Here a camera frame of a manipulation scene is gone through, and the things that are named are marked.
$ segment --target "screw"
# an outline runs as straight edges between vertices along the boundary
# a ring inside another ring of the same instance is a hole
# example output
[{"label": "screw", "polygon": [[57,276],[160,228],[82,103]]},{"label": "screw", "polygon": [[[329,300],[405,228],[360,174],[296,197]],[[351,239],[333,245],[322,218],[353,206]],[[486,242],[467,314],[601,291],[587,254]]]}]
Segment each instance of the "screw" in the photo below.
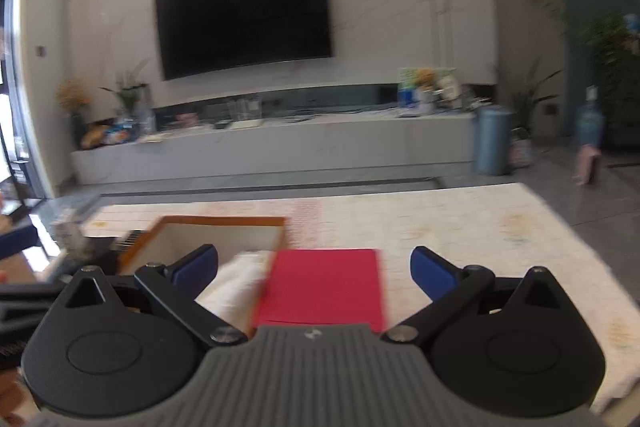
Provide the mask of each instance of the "screw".
[{"label": "screw", "polygon": [[310,330],[305,331],[305,337],[310,341],[314,341],[318,337],[322,337],[322,331],[320,331],[318,328],[311,328]]},{"label": "screw", "polygon": [[417,338],[418,330],[413,326],[400,324],[388,330],[386,332],[386,336],[388,336],[394,342],[407,343],[414,341]]},{"label": "screw", "polygon": [[242,339],[242,336],[242,331],[236,330],[233,326],[220,326],[210,335],[211,340],[219,344],[234,344]]}]

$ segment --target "red envelope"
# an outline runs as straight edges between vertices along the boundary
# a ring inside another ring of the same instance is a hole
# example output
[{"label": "red envelope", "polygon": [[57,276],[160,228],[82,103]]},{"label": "red envelope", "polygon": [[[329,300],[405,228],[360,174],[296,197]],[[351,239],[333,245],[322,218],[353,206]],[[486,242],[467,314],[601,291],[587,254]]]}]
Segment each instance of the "red envelope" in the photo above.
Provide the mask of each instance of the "red envelope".
[{"label": "red envelope", "polygon": [[376,250],[277,253],[254,314],[263,325],[368,324],[385,320]]}]

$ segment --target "door frame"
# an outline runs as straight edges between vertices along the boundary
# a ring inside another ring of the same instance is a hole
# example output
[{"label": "door frame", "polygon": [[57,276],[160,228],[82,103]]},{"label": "door frame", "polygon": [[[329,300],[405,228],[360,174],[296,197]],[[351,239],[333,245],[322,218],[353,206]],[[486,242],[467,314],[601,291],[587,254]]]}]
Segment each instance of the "door frame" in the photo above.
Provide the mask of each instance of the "door frame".
[{"label": "door frame", "polygon": [[26,57],[29,56],[28,35],[26,29],[26,9],[28,0],[12,0],[12,42],[9,42],[14,54],[14,75],[18,78],[17,96],[20,103],[20,113],[22,116],[22,124],[24,133],[26,134],[27,143],[31,160],[34,162],[36,171],[38,172],[42,189],[46,198],[52,199],[56,197],[56,192],[51,183],[51,177],[47,170],[46,163],[42,159],[42,151],[38,137],[36,135],[33,118],[31,117],[30,99],[33,98],[34,87],[31,82],[29,65]]},{"label": "door frame", "polygon": [[22,199],[20,192],[17,190],[18,182],[15,179],[14,169],[12,168],[11,162],[9,161],[9,153],[6,150],[6,145],[4,143],[4,137],[2,136],[2,132],[0,132],[0,145],[1,145],[0,154],[6,160],[6,165],[9,169],[9,178],[11,179],[11,182],[15,187],[15,197],[18,198],[18,201],[20,201],[20,206],[16,208],[13,212],[11,212],[11,214],[8,214],[11,220],[15,223],[16,221],[19,221],[20,219],[22,219],[26,214],[28,214],[29,209],[27,208],[27,205],[24,203],[24,200]]}]

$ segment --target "tv screen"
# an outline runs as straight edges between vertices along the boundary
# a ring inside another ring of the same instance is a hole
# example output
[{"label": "tv screen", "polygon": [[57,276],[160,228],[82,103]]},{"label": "tv screen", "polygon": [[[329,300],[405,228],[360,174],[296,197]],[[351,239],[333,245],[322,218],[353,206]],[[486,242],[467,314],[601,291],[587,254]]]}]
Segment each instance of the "tv screen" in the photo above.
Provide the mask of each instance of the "tv screen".
[{"label": "tv screen", "polygon": [[327,0],[156,0],[165,80],[330,57]]}]

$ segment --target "glass door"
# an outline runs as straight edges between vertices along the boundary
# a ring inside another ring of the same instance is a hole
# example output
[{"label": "glass door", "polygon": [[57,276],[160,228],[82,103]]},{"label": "glass door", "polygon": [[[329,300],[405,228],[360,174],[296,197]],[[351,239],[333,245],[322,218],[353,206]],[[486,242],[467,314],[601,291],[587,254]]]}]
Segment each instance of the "glass door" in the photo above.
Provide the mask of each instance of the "glass door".
[{"label": "glass door", "polygon": [[20,219],[44,198],[24,132],[14,65],[13,0],[0,0],[0,212]]}]

